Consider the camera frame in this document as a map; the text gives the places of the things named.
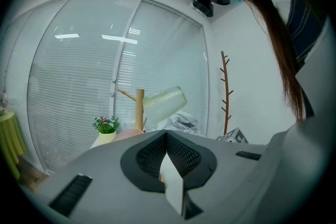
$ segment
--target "flower pot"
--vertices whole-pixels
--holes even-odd
[[[102,134],[99,132],[99,144],[103,145],[103,144],[107,144],[112,142],[112,140],[116,137],[117,133],[111,133],[111,134]]]

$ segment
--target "green tablecloth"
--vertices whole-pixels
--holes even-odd
[[[16,168],[19,162],[17,156],[22,155],[26,147],[17,126],[14,111],[11,109],[7,109],[6,113],[0,116],[0,147],[8,167],[18,180],[20,174]]]

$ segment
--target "wooden floor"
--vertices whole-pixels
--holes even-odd
[[[19,156],[18,158],[19,163],[17,168],[20,172],[19,184],[31,192],[34,192],[38,186],[48,178],[48,175],[32,167],[22,157]]]

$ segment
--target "brown coat rack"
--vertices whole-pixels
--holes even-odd
[[[231,115],[229,116],[229,95],[231,93],[233,93],[233,90],[231,92],[229,92],[229,84],[228,84],[228,80],[227,80],[227,69],[226,69],[226,65],[227,63],[230,61],[230,59],[228,59],[226,62],[225,62],[225,58],[227,56],[224,56],[224,52],[221,51],[221,54],[222,54],[222,60],[223,60],[223,69],[220,68],[220,70],[224,73],[224,79],[221,78],[222,81],[224,81],[225,83],[225,95],[226,95],[226,100],[224,101],[222,99],[222,101],[224,102],[224,104],[226,104],[226,108],[223,108],[222,109],[224,110],[225,112],[225,125],[224,125],[224,135],[226,134],[227,132],[227,123],[229,121],[229,119],[231,118]]]

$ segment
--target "wooden stand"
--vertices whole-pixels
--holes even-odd
[[[224,125],[224,135],[225,135],[226,132],[227,132],[228,121],[231,118],[231,115],[229,116],[229,95],[233,92],[233,90],[231,92],[229,92],[229,84],[228,84],[228,80],[227,80],[226,64],[230,61],[230,59],[228,59],[225,62],[225,58],[227,56],[224,56],[223,51],[221,51],[221,54],[222,54],[222,61],[223,61],[223,69],[220,68],[220,70],[224,73],[224,79],[221,78],[221,80],[225,82],[225,93],[226,93],[226,101],[222,100],[222,102],[224,102],[226,104],[226,108],[222,107],[222,110],[224,110],[224,112],[225,112],[225,125]]]
[[[130,95],[124,90],[118,89],[118,91],[135,101],[135,128],[142,131],[144,125],[146,124],[146,122],[143,122],[143,104],[142,104],[142,100],[145,96],[145,90],[137,89],[136,97]]]

